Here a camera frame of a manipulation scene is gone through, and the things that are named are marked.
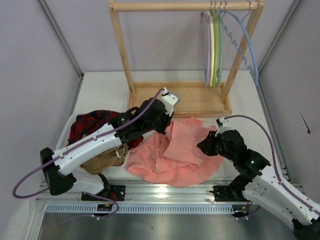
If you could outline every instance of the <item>pink cloth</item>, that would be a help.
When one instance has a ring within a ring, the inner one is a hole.
[[[206,156],[197,148],[209,131],[216,130],[202,125],[195,117],[172,121],[166,136],[156,132],[133,148],[125,168],[156,184],[186,187],[204,182],[218,170],[223,157]]]

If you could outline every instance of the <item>wooden rod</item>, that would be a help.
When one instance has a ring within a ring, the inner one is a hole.
[[[257,0],[256,3],[258,3],[258,9],[256,11],[252,11],[251,12],[249,20],[248,20],[248,23],[246,25],[246,30],[247,30],[250,38],[252,37],[252,35],[253,35],[254,31],[255,31],[255,28],[256,28],[258,20],[260,18],[261,12],[264,9],[265,0]],[[242,49],[242,55],[244,56],[245,53],[246,53],[246,50],[248,48],[248,42],[247,42],[247,38],[246,38],[245,35],[243,35],[243,37],[241,39],[239,48]],[[222,89],[222,102],[223,103],[225,103],[226,100],[227,100],[227,96],[228,96],[228,94],[230,92],[232,84],[235,81],[235,78],[236,78],[236,75],[237,75],[237,72],[238,72],[238,70],[240,68],[241,63],[242,63],[242,59],[240,57],[240,53],[237,52],[236,55],[235,55],[235,58],[233,60],[233,64],[232,64],[229,76],[228,76],[228,78],[226,80],[225,86]]]
[[[212,1],[213,10],[250,10],[250,3],[248,1]],[[258,9],[256,1],[251,2],[251,10]],[[210,11],[211,2],[119,2],[114,3],[115,12],[169,12],[169,11]]]
[[[118,48],[119,48],[119,52],[120,52],[120,56],[121,56],[121,60],[122,60],[122,65],[124,68],[126,81],[128,83],[128,87],[130,90],[130,95],[135,100],[137,97],[137,93],[136,93],[135,84],[134,84],[134,81],[133,81],[133,78],[131,75],[128,55],[127,55],[124,35],[123,35],[122,29],[121,29],[119,15],[115,11],[114,5],[115,5],[114,0],[110,0],[109,1],[109,10],[110,10],[114,33],[115,33],[116,41],[118,43]]]

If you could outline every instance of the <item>brown cloth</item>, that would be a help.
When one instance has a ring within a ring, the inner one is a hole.
[[[121,166],[125,161],[128,149],[129,147],[127,144],[110,148],[107,151],[103,151],[97,156],[94,156],[85,163],[81,164],[81,167],[90,174],[102,174],[102,171],[110,166]]]

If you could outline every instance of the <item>plaid shirt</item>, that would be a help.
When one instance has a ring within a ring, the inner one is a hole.
[[[69,145],[81,140],[84,134],[92,134],[100,129],[104,124],[118,115],[116,111],[96,110],[87,114],[78,115],[72,124],[69,135]],[[126,144],[129,149],[135,148],[143,141],[144,137],[137,140],[128,141]]]

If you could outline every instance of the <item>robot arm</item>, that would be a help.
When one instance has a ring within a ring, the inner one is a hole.
[[[248,149],[244,139],[237,130],[232,129],[228,120],[222,117],[217,123],[219,129],[211,131],[197,146],[208,156],[221,155],[233,162],[240,173],[228,188],[234,198],[262,206],[285,222],[298,239],[318,239],[320,205],[307,198],[281,175],[278,176],[275,168],[260,153]],[[219,196],[218,191],[213,191],[213,194]]]
[[[75,169],[94,156],[108,149],[121,147],[147,132],[156,130],[165,134],[174,115],[174,106],[179,102],[179,96],[170,94],[164,88],[161,100],[153,100],[147,108],[151,101],[152,99],[146,100],[140,107],[119,113],[94,133],[65,148],[54,152],[49,148],[43,149],[40,152],[42,165],[58,158],[43,169],[50,194],[55,196],[72,191],[96,195],[103,190],[109,191],[110,189],[106,188],[110,186],[103,175],[91,175]]]

